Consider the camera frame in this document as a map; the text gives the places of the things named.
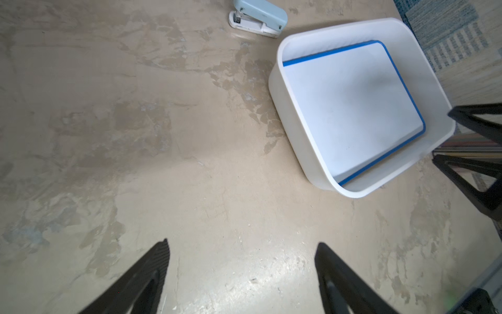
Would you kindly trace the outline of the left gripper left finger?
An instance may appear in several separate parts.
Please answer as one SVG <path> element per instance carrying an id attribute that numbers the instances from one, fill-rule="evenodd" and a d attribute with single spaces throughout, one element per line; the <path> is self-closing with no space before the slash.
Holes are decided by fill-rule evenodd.
<path id="1" fill-rule="evenodd" d="M 170 248 L 164 239 L 156 243 L 81 313 L 156 313 L 169 259 Z"/>

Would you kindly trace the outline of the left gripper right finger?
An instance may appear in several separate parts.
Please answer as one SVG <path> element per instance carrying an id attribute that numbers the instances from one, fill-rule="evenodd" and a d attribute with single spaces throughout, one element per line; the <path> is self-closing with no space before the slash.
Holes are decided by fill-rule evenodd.
<path id="1" fill-rule="evenodd" d="M 396 313 L 331 248 L 318 244 L 315 255 L 325 313 Z"/>

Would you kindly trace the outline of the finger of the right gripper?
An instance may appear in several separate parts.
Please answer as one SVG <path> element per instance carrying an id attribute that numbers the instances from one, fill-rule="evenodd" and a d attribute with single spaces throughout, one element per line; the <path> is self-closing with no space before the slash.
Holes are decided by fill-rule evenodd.
<path id="1" fill-rule="evenodd" d="M 501 164 L 442 154 L 435 155 L 432 162 L 482 214 L 495 221 L 501 220 Z M 487 175 L 496 181 L 488 190 L 479 191 L 457 173 L 455 167 Z"/>
<path id="2" fill-rule="evenodd" d="M 501 124 L 479 118 L 477 115 L 501 115 L 501 103 L 457 106 L 448 113 L 458 124 L 501 145 Z"/>

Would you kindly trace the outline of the blue-framed whiteboard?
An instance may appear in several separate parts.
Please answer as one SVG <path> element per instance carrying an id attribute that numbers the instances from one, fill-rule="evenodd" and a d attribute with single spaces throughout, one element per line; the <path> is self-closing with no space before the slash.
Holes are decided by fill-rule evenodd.
<path id="1" fill-rule="evenodd" d="M 380 41 L 288 60 L 283 67 L 329 174 L 341 186 L 426 131 Z"/>

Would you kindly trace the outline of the white plastic storage box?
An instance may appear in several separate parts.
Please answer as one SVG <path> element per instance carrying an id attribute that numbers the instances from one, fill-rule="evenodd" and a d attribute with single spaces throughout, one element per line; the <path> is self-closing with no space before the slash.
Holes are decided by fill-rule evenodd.
<path id="1" fill-rule="evenodd" d="M 341 186 L 329 174 L 307 126 L 283 63 L 319 52 L 367 41 L 382 42 L 409 89 L 425 123 L 426 131 L 390 157 L 351 182 Z M 269 91 L 286 135 L 307 179 L 317 188 L 362 198 L 397 177 L 445 142 L 455 123 L 448 117 L 451 104 L 411 30 L 395 18 L 352 22 L 297 33 L 278 47 L 269 76 Z"/>

